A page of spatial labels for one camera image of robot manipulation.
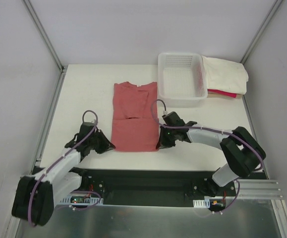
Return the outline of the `salmon pink t shirt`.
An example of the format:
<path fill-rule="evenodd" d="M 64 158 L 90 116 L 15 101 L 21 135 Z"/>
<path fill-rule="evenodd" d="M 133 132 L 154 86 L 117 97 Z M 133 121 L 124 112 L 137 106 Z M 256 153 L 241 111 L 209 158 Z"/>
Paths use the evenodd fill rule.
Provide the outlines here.
<path fill-rule="evenodd" d="M 157 82 L 114 84 L 112 144 L 117 151 L 157 151 L 159 126 L 152 117 L 157 115 L 157 108 L 151 109 L 157 90 Z"/>

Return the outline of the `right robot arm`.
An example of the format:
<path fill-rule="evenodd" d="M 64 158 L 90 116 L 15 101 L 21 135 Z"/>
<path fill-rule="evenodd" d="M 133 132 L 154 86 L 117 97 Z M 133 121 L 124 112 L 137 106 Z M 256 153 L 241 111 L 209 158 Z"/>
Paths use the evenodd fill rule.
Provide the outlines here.
<path fill-rule="evenodd" d="M 160 125 L 157 149 L 174 147 L 178 140 L 204 144 L 223 152 L 227 163 L 197 186 L 201 194 L 220 195 L 228 183 L 264 169 L 266 153 L 246 128 L 239 126 L 226 131 L 204 127 L 195 121 L 185 123 L 176 112 L 166 113 L 162 118 L 165 123 Z"/>

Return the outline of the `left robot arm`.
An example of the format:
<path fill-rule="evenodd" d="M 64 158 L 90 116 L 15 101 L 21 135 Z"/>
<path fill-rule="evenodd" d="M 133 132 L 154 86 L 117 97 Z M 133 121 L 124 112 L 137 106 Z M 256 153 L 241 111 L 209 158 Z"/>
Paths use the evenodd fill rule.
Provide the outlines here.
<path fill-rule="evenodd" d="M 12 216 L 28 221 L 32 226 L 44 226 L 54 208 L 69 193 L 84 193 L 89 180 L 76 166 L 91 151 L 103 154 L 115 149 L 104 133 L 92 122 L 84 122 L 79 132 L 65 144 L 61 156 L 34 175 L 22 176 L 18 182 L 11 210 Z"/>

